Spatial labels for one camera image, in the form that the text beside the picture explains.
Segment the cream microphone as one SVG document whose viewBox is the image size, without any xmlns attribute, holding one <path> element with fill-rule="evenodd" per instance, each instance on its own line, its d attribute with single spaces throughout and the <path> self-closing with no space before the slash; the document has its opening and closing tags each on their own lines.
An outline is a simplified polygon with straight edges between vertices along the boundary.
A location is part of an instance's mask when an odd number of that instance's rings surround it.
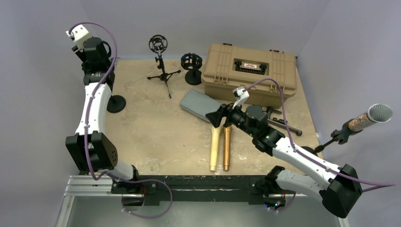
<svg viewBox="0 0 401 227">
<path fill-rule="evenodd" d="M 211 128 L 211 146 L 210 146 L 210 161 L 209 170 L 212 172 L 216 171 L 218 149 L 219 149 L 219 137 L 221 133 L 221 128 Z"/>
</svg>

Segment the gold microphone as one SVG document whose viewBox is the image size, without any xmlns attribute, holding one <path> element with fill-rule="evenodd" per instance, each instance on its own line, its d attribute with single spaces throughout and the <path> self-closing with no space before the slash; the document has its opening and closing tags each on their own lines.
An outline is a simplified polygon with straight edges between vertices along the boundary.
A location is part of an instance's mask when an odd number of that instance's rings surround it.
<svg viewBox="0 0 401 227">
<path fill-rule="evenodd" d="M 224 142 L 223 142 L 223 170 L 229 171 L 231 163 L 231 135 L 232 126 L 223 128 Z"/>
</svg>

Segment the black stand for green microphone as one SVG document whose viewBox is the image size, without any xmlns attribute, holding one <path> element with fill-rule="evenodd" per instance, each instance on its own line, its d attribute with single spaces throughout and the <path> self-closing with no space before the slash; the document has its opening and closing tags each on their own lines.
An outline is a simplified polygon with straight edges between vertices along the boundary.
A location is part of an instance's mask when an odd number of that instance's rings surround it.
<svg viewBox="0 0 401 227">
<path fill-rule="evenodd" d="M 110 113 L 118 113 L 126 107 L 126 99 L 121 95 L 112 95 L 107 103 L 106 110 Z"/>
</svg>

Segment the black round base shockmount stand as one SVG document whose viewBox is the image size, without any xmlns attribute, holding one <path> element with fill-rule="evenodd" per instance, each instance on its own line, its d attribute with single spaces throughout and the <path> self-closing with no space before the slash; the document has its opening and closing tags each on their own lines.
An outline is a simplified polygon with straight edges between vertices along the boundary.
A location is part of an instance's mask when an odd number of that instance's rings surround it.
<svg viewBox="0 0 401 227">
<path fill-rule="evenodd" d="M 195 53 L 186 53 L 181 57 L 181 67 L 187 70 L 185 74 L 185 81 L 189 85 L 199 85 L 201 84 L 201 74 L 200 68 L 202 67 L 203 59 Z"/>
</svg>

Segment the black tripod mic stand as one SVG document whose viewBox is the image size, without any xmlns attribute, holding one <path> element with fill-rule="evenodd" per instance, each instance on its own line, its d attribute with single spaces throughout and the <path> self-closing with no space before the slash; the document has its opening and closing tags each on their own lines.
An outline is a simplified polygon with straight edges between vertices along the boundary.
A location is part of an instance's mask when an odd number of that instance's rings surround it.
<svg viewBox="0 0 401 227">
<path fill-rule="evenodd" d="M 168 91 L 168 96 L 171 99 L 171 93 L 169 90 L 169 86 L 168 86 L 168 81 L 171 78 L 172 75 L 174 74 L 178 74 L 181 73 L 181 70 L 177 70 L 171 73 L 167 73 L 165 70 L 165 65 L 164 65 L 164 61 L 163 61 L 163 57 L 162 57 L 162 53 L 167 49 L 168 47 L 168 41 L 167 39 L 163 36 L 163 35 L 154 35 L 150 38 L 149 42 L 148 42 L 148 46 L 149 49 L 153 52 L 157 54 L 157 57 L 155 57 L 155 61 L 158 62 L 158 66 L 157 68 L 159 70 L 162 70 L 162 73 L 158 76 L 152 76 L 152 77 L 147 77 L 148 80 L 154 79 L 154 78 L 158 78 L 161 81 L 163 81 L 166 85 L 167 91 Z"/>
</svg>

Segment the black stand for patterned microphone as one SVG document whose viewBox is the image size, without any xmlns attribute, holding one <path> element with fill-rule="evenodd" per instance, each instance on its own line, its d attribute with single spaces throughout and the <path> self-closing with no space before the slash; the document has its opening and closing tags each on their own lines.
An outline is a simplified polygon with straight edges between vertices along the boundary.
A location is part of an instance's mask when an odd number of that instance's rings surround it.
<svg viewBox="0 0 401 227">
<path fill-rule="evenodd" d="M 301 148 L 305 149 L 306 151 L 314 154 L 317 156 L 318 153 L 322 152 L 327 146 L 330 144 L 337 142 L 338 144 L 345 144 L 348 142 L 349 137 L 355 134 L 360 133 L 362 130 L 353 131 L 348 126 L 343 127 L 341 130 L 334 130 L 331 133 L 331 140 L 324 143 L 323 145 L 319 145 L 316 148 L 311 148 L 308 146 L 302 146 Z"/>
</svg>

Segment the silver head patterned microphone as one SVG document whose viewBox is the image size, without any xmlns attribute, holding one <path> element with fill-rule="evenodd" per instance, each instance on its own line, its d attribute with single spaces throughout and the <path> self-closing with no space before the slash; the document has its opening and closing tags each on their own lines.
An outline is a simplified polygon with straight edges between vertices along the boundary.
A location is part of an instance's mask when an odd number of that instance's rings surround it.
<svg viewBox="0 0 401 227">
<path fill-rule="evenodd" d="M 392 116 L 393 110 L 390 106 L 385 104 L 374 104 L 370 106 L 365 113 L 352 119 L 348 123 L 348 128 L 354 132 L 361 131 L 376 123 L 388 122 L 391 120 Z"/>
</svg>

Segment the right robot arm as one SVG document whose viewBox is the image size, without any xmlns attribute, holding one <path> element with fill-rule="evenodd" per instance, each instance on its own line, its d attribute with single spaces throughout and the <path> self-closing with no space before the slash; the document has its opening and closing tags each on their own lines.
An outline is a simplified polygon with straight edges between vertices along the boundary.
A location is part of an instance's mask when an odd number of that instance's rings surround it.
<svg viewBox="0 0 401 227">
<path fill-rule="evenodd" d="M 291 190 L 321 201 L 333 215 L 346 218 L 363 193 L 354 167 L 330 163 L 295 145 L 282 132 L 268 124 L 262 107 L 252 105 L 242 111 L 240 106 L 222 104 L 206 118 L 217 128 L 225 118 L 225 126 L 233 125 L 252 137 L 253 145 L 261 152 L 281 159 L 302 171 L 303 175 L 285 177 L 283 173 L 265 180 L 270 192 Z"/>
</svg>

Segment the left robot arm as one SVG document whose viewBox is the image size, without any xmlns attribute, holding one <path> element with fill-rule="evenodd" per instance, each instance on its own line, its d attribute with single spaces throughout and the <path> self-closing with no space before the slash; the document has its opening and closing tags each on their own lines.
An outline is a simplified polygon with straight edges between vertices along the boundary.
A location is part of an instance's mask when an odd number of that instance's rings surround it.
<svg viewBox="0 0 401 227">
<path fill-rule="evenodd" d="M 82 60 L 84 71 L 85 102 L 79 125 L 65 145 L 78 170 L 99 172 L 123 180 L 128 193 L 140 190 L 141 180 L 136 168 L 119 160 L 115 145 L 105 135 L 107 113 L 118 113 L 126 106 L 126 100 L 113 95 L 115 81 L 111 47 L 98 37 L 83 42 L 83 49 L 73 47 Z"/>
</svg>

